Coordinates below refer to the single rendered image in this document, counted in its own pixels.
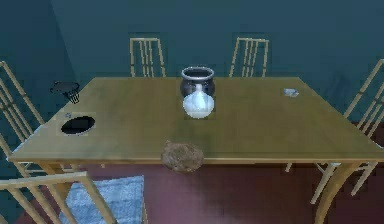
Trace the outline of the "black round pot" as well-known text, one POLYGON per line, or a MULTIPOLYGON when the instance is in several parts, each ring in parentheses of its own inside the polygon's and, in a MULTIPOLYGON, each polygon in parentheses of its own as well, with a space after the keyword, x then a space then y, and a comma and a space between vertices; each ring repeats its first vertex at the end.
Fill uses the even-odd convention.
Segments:
POLYGON ((183 97, 193 93, 196 85, 202 85, 202 91, 209 96, 214 96, 215 72, 208 67, 194 66, 187 67, 181 71, 182 82, 180 84, 180 91, 183 97))

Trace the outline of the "wooden dining table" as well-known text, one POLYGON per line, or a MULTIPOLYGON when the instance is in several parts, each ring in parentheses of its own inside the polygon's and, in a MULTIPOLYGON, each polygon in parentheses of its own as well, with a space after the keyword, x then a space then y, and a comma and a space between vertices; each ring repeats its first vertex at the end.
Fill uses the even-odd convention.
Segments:
POLYGON ((157 164, 166 141, 192 143, 208 164, 342 163, 324 189, 314 224, 323 224, 333 198, 364 161, 384 153, 299 78, 218 78, 215 109, 189 118, 177 78, 97 77, 12 155, 49 174, 59 164, 157 164), (285 88, 299 91, 291 98, 285 88), (62 125, 90 116, 95 125, 67 135, 62 125))

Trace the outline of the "light wooden chair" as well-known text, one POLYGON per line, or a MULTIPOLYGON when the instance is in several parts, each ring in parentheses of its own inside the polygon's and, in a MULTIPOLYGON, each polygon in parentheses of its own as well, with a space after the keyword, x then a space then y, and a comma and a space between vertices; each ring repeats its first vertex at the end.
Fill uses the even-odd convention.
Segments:
POLYGON ((132 77, 136 76, 135 67, 135 44, 138 44, 140 51, 140 59, 142 65, 142 75, 144 77, 155 77, 154 72, 154 50, 153 45, 157 45, 157 52, 159 57, 160 74, 162 77, 166 76, 166 69, 164 63, 164 56, 162 51, 161 40, 159 38, 141 37, 129 39, 129 54, 130 54, 130 73, 132 77))
POLYGON ((267 73, 267 62, 269 53, 269 41, 267 39, 257 39, 248 37, 237 37, 232 55, 229 76, 232 77, 235 72, 236 60, 240 52, 240 45, 244 43, 244 57, 242 62, 242 77, 252 77, 256 73, 256 61, 259 53, 259 45, 264 46, 263 63, 261 77, 265 78, 267 73))
POLYGON ((36 224, 149 224, 144 178, 93 180, 83 172, 0 181, 36 224))
MULTIPOLYGON (((3 80, 0 78, 0 111, 4 114, 6 120, 10 124, 11 128, 16 133, 17 137, 21 141, 19 146, 22 146, 29 137, 32 137, 39 128, 41 128, 45 121, 42 116, 35 108, 34 104, 29 99, 23 87, 20 85, 15 75, 9 68, 8 64, 5 61, 0 61, 0 69, 3 69, 5 73, 8 75, 9 79, 14 84, 16 90, 20 94, 21 98, 26 103, 27 107, 30 109, 31 113, 34 115, 40 126, 35 130, 32 129, 29 122, 26 120, 21 110, 17 106, 14 98, 12 97, 9 89, 4 84, 3 80)), ((10 149, 8 143, 4 139, 4 137, 0 134, 0 147, 2 148, 6 159, 9 159, 11 155, 13 155, 20 147, 16 147, 13 151, 10 149)), ((23 177, 29 177, 33 173, 45 173, 42 169, 29 169, 30 166, 35 165, 33 162, 13 162, 15 167, 21 173, 23 177)), ((59 164, 61 170, 63 172, 77 172, 80 170, 80 165, 76 164, 59 164)))
MULTIPOLYGON (((375 76, 379 72, 379 70, 384 66, 384 59, 380 59, 375 67, 373 68, 372 72, 369 74, 369 76, 364 81, 364 84, 360 88, 359 92, 355 95, 352 102, 349 104, 347 110, 343 113, 344 118, 349 118, 352 112, 358 111, 357 108, 358 104, 361 102, 361 98, 364 98, 363 95, 366 93, 366 90, 368 89, 369 85, 372 81, 374 81, 375 76)), ((364 108, 360 108, 359 110, 359 121, 355 122, 356 128, 365 136, 371 138, 373 134, 375 133, 376 129, 379 127, 380 123, 384 119, 384 80, 380 81, 381 86, 377 89, 377 92, 374 97, 369 98, 370 105, 365 106, 364 108)), ((380 152, 384 149, 383 146, 381 146, 379 143, 375 143, 377 147, 380 148, 380 152)), ((374 160, 364 161, 362 165, 360 165, 358 168, 356 168, 355 171, 363 170, 362 175, 358 179, 357 183, 355 184, 354 188, 351 191, 351 196, 356 195, 356 193, 359 191, 359 189, 362 187, 363 183, 366 181, 366 179, 369 177, 371 172, 374 170, 374 168, 377 166, 379 162, 374 160)), ((326 184, 331 179, 334 171, 342 164, 340 162, 316 162, 314 163, 318 170, 322 173, 322 177, 320 179, 319 184, 317 185, 315 192, 312 196, 312 199, 310 201, 311 204, 315 204, 317 202, 317 199, 323 192, 326 184)))

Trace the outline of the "brown lumpy decoration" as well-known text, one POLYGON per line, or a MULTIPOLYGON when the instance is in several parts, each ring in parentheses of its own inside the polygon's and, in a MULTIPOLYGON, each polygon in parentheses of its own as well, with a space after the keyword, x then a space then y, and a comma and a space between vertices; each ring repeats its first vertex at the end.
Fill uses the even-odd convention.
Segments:
POLYGON ((191 143, 167 141, 161 153, 161 162, 177 173, 191 173, 199 169, 204 161, 203 152, 191 143))

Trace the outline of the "black round plate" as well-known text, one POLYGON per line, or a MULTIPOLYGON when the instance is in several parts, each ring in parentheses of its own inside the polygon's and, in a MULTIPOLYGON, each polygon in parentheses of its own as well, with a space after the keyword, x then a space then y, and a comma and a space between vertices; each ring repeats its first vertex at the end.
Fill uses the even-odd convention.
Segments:
POLYGON ((89 131, 95 125, 95 119, 90 116, 81 116, 66 121, 61 131, 67 135, 79 135, 89 131))

